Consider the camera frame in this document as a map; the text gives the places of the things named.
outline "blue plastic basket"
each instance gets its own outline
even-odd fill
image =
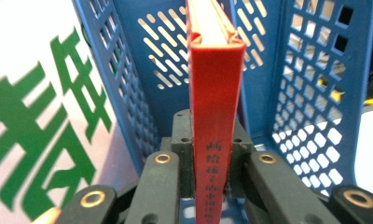
[[[141,171],[159,139],[171,135],[173,114],[189,108],[185,1],[75,5]],[[255,144],[282,155],[323,194],[355,184],[373,1],[234,0],[223,7],[247,43],[239,116]]]

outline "black mechanical part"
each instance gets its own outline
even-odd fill
[[[137,189],[137,184],[138,181],[135,181],[134,183],[131,183],[128,187],[117,193],[118,196],[117,200],[115,201],[115,205],[113,206],[113,210],[116,214],[118,214],[118,224],[123,224],[129,214],[129,207],[131,206],[131,201]]]
[[[273,223],[339,223],[279,156],[253,152],[246,172]]]
[[[56,224],[113,223],[117,213],[112,209],[117,195],[107,186],[90,186],[78,192],[64,207]]]
[[[226,194],[229,198],[243,198],[242,167],[248,161],[251,151],[256,151],[253,141],[238,120],[233,133]]]
[[[193,171],[193,147],[190,110],[182,110],[173,117],[172,152],[180,160],[180,197],[193,198],[195,175]]]
[[[126,224],[178,223],[179,162],[177,154],[170,151],[147,158]]]
[[[341,223],[373,223],[373,194],[356,186],[336,187],[329,209]]]

